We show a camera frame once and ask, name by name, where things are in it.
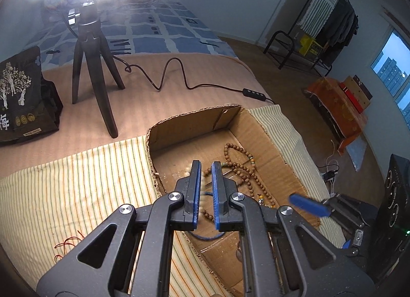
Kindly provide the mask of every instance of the small table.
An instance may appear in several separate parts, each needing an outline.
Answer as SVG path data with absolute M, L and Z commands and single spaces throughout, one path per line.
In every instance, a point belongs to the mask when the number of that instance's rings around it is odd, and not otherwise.
M 364 130 L 367 116 L 359 113 L 346 94 L 339 87 L 339 81 L 324 77 L 311 84 L 306 92 L 314 95 L 327 109 L 334 124 L 339 128 L 342 138 L 337 151 L 343 154 L 347 145 L 352 143 Z

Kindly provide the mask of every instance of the tripod leg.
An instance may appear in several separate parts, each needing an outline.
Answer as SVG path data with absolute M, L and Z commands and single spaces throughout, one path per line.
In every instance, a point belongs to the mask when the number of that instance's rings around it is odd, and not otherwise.
M 73 62 L 73 104 L 78 100 L 79 73 L 81 72 L 81 63 L 83 62 L 83 48 L 81 42 L 77 40 L 74 47 Z
M 88 71 L 90 73 L 91 83 L 96 95 L 98 107 L 100 108 L 108 133 L 115 139 L 118 137 L 118 130 L 114 121 L 104 81 L 103 67 L 100 58 L 100 39 L 93 38 L 93 36 L 89 34 L 87 35 L 87 41 L 82 42 L 81 44 L 87 60 Z
M 107 64 L 109 72 L 111 73 L 112 77 L 114 77 L 114 80 L 117 83 L 118 87 L 121 90 L 123 90 L 126 87 L 124 83 L 122 82 L 120 73 L 118 72 L 118 69 L 117 69 L 117 66 L 115 65 L 111 51 L 109 50 L 108 41 L 102 32 L 99 35 L 99 38 L 100 38 L 100 52 L 102 54 L 102 57 L 104 58 L 104 61 Z

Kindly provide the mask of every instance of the black tripod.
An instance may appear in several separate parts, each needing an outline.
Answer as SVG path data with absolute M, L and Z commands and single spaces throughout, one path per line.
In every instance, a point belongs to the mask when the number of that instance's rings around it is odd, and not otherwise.
M 123 90 L 126 87 L 122 82 L 121 76 L 114 63 L 107 39 L 101 31 L 101 22 L 98 18 L 97 5 L 93 1 L 83 3 L 79 15 L 78 39 L 74 48 L 73 104 L 78 100 L 79 74 L 81 71 L 81 63 L 83 62 L 83 54 L 85 54 L 91 84 L 96 95 L 102 118 L 108 129 L 108 133 L 115 139 L 118 137 L 118 130 L 108 99 L 100 54 L 102 54 L 118 88 Z

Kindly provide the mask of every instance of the cardboard package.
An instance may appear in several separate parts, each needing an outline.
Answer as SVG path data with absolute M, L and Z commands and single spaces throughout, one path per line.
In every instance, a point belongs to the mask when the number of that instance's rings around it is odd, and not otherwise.
M 366 109 L 370 105 L 370 99 L 372 99 L 372 95 L 364 86 L 362 81 L 360 81 L 358 76 L 355 76 L 354 78 L 348 76 L 347 79 L 343 81 L 343 83 L 344 85 L 346 85 L 346 87 L 356 98 L 357 102 L 363 109 Z
M 148 130 L 147 149 L 155 186 L 161 194 L 172 192 L 179 178 L 184 177 L 192 160 L 202 162 L 202 171 L 214 161 L 225 162 L 223 154 L 227 142 L 246 148 L 255 158 L 257 176 L 276 200 L 276 207 L 290 204 L 288 197 L 297 192 L 307 195 L 305 187 L 284 161 L 275 144 L 254 117 L 238 105 L 206 108 L 171 117 Z M 237 150 L 230 150 L 232 161 L 249 165 L 249 158 Z M 225 177 L 234 180 L 238 176 L 230 168 L 223 168 Z M 206 177 L 206 191 L 212 191 L 211 176 Z M 239 191 L 249 194 L 246 185 Z M 213 213 L 211 196 L 205 196 L 204 209 Z M 301 210 L 309 223 L 319 227 L 319 220 Z M 215 236 L 218 231 L 212 222 L 202 218 L 196 234 Z M 239 242 L 237 232 L 226 233 L 213 241 L 202 241 L 186 233 L 192 247 L 210 267 L 221 283 L 235 296 L 243 295 L 242 264 L 236 258 Z

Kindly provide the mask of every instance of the sky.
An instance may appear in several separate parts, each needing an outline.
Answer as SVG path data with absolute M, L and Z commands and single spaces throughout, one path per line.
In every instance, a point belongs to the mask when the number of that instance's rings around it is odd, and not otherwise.
M 380 61 L 375 65 L 373 70 L 377 73 L 386 62 L 387 58 L 395 59 L 397 66 L 401 71 L 407 74 L 407 78 L 410 74 L 410 50 L 403 43 L 400 37 L 398 37 L 395 32 L 392 33 L 386 45 L 383 48 L 383 56 Z M 410 103 L 410 90 L 403 96 L 401 101 L 398 103 L 400 109 L 404 109 L 407 104 Z

